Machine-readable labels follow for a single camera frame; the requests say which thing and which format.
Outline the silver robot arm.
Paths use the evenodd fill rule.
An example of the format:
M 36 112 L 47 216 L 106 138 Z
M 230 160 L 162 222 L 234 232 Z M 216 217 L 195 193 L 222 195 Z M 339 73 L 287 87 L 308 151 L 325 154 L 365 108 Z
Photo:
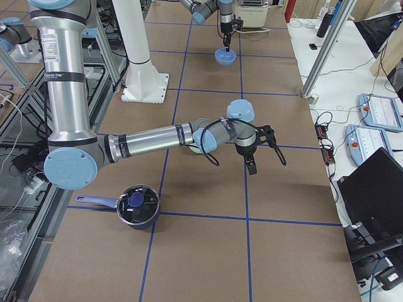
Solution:
M 133 135 L 97 135 L 89 123 L 82 34 L 96 13 L 94 1 L 28 1 L 31 21 L 40 32 L 53 132 L 48 137 L 49 154 L 44 163 L 47 179 L 55 186 L 81 189 L 98 171 L 133 155 L 183 145 L 207 155 L 223 143 L 234 141 L 249 174 L 255 174 L 253 154 L 258 144 L 252 104 L 232 101 L 218 121 L 199 119 Z M 224 47 L 216 51 L 220 64 L 236 58 L 231 36 L 243 26 L 232 13 L 232 1 L 179 1 L 202 24 L 214 12 L 220 18 Z M 129 61 L 124 101 L 163 103 L 169 75 L 153 66 L 140 1 L 113 1 Z
M 232 1 L 208 0 L 201 3 L 198 1 L 179 0 L 179 2 L 191 13 L 193 21 L 198 25 L 204 24 L 211 15 L 218 12 L 224 49 L 226 52 L 230 51 L 230 42 L 237 21 L 232 11 Z

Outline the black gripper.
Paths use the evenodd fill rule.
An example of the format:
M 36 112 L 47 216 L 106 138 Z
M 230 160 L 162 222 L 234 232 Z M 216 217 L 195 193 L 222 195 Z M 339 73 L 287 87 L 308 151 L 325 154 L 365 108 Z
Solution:
M 228 23 L 221 22 L 220 23 L 220 32 L 221 32 L 221 36 L 223 38 L 223 45 L 224 45 L 225 51 L 229 52 L 230 51 L 230 42 L 231 42 L 230 33 L 232 32 L 231 22 L 228 22 Z
M 256 150 L 257 146 L 255 143 L 249 146 L 236 145 L 236 151 L 239 155 L 244 157 L 250 176 L 257 174 L 256 164 L 253 164 L 254 153 L 256 152 Z

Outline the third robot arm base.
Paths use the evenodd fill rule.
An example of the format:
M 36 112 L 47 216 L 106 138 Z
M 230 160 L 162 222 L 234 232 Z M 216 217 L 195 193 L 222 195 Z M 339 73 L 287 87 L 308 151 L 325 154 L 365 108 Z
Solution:
M 38 42 L 17 17 L 1 20 L 1 48 L 16 63 L 37 64 L 42 59 Z

